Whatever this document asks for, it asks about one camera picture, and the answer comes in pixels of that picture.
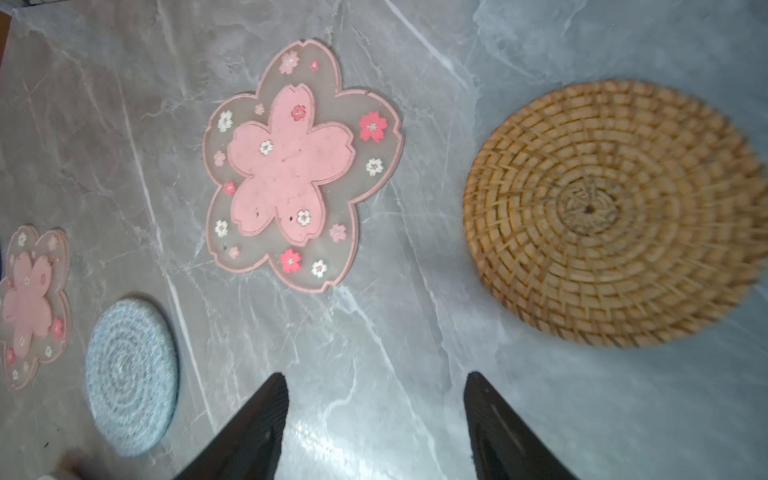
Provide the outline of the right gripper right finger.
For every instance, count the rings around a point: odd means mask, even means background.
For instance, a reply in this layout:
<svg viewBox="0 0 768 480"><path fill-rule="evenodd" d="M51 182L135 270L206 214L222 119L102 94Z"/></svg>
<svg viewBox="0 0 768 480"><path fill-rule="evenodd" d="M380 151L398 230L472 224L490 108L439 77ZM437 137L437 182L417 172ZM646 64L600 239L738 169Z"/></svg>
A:
<svg viewBox="0 0 768 480"><path fill-rule="evenodd" d="M468 375L463 400L478 479L576 480L480 372Z"/></svg>

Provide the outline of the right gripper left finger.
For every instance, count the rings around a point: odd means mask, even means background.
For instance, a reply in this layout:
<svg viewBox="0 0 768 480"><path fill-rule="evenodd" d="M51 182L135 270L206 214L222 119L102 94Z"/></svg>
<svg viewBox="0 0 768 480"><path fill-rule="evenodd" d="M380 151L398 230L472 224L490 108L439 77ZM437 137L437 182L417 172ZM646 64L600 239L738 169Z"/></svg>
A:
<svg viewBox="0 0 768 480"><path fill-rule="evenodd" d="M289 409L285 376L272 374L179 479L273 479Z"/></svg>

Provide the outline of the blue woven round coaster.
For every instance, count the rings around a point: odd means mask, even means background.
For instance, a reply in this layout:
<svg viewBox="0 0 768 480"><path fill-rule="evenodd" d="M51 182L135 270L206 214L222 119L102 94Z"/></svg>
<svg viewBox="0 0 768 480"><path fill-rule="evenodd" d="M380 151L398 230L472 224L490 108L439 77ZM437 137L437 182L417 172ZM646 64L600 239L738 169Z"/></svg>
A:
<svg viewBox="0 0 768 480"><path fill-rule="evenodd" d="M85 380L96 428L118 455L138 457L160 442L177 405L179 365L172 332L152 303L124 298L105 310Z"/></svg>

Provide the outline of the pink flower coaster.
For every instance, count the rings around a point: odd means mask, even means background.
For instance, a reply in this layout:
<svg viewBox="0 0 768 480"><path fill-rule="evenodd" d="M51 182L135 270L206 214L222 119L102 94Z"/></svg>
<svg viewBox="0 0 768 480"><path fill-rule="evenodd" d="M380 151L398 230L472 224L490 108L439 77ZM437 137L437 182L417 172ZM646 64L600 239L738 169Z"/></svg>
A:
<svg viewBox="0 0 768 480"><path fill-rule="evenodd" d="M1 371L12 390L25 388L40 366L57 360L71 334L65 293L70 271L64 230L41 234L23 225L11 237L1 278Z"/></svg>
<svg viewBox="0 0 768 480"><path fill-rule="evenodd" d="M203 136L216 184L206 225L216 263L233 273L266 265L308 293L339 284L356 256L357 205L396 170L401 129L383 97L343 86L323 43L285 47L254 91L214 111Z"/></svg>

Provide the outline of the rattan woven round coaster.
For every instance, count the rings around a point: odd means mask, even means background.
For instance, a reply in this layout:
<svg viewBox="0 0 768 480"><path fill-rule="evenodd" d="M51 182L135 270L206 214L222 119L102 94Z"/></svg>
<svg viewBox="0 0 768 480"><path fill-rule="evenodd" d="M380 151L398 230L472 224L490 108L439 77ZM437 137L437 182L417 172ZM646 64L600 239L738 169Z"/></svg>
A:
<svg viewBox="0 0 768 480"><path fill-rule="evenodd" d="M521 321L591 346L695 334L767 267L767 175L705 102L637 80L564 87L508 117L463 198L482 283Z"/></svg>

